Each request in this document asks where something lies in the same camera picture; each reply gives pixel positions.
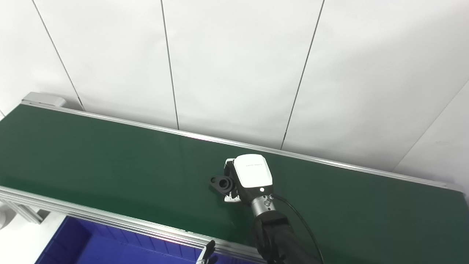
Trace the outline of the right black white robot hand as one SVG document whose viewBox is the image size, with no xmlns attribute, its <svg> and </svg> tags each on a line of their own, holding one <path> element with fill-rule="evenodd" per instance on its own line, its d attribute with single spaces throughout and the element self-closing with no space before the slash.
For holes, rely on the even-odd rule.
<svg viewBox="0 0 469 264">
<path fill-rule="evenodd" d="M 243 154 L 226 159 L 224 176 L 233 181 L 224 202 L 251 205 L 255 199 L 268 199 L 274 192 L 271 171 L 261 154 Z"/>
</svg>

